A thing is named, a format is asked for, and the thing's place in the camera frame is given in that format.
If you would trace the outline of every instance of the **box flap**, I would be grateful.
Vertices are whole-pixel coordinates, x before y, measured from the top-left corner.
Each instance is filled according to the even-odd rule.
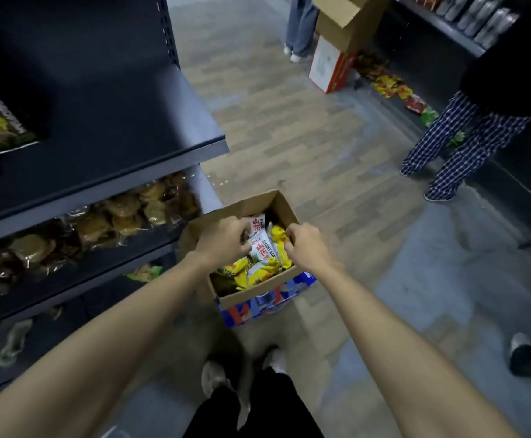
[[[341,29],[346,28],[361,10],[350,0],[313,0],[312,3]]]

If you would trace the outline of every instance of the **blue checkered pants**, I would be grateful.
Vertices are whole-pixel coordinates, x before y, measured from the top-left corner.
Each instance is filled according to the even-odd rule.
[[[497,114],[471,102],[466,94],[456,92],[444,113],[434,120],[424,137],[403,160],[401,173],[409,175],[422,169],[474,117],[478,120],[476,127],[436,174],[425,194],[427,198],[452,198],[464,178],[480,168],[497,150],[506,147],[531,121],[531,117]]]

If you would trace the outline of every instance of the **blue jeans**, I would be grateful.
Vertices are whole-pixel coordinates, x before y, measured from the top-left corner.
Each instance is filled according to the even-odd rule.
[[[308,54],[318,13],[319,10],[312,4],[312,0],[292,0],[286,46],[294,55],[305,57]]]

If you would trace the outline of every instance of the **foot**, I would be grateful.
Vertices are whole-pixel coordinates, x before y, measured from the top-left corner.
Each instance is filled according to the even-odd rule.
[[[529,339],[527,335],[519,332],[513,335],[513,338],[511,338],[511,346],[510,346],[511,355],[513,355],[513,352],[515,352],[515,350],[521,346],[531,346],[531,340]]]
[[[203,366],[201,385],[203,386],[203,393],[207,398],[210,398],[218,387],[231,387],[231,383],[229,383],[225,375],[225,368],[216,361],[207,361]]]
[[[429,201],[430,203],[445,203],[446,201],[450,201],[454,199],[454,197],[447,197],[447,198],[429,198],[428,194],[424,194],[424,199],[426,201]]]
[[[265,356],[263,369],[271,367],[276,373],[286,373],[286,354],[278,346],[275,346]]]

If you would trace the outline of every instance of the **right hand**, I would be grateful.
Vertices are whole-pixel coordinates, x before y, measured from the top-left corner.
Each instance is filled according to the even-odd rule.
[[[293,239],[284,243],[288,257],[301,269],[316,275],[321,268],[335,265],[320,230],[312,224],[292,223],[286,235]]]

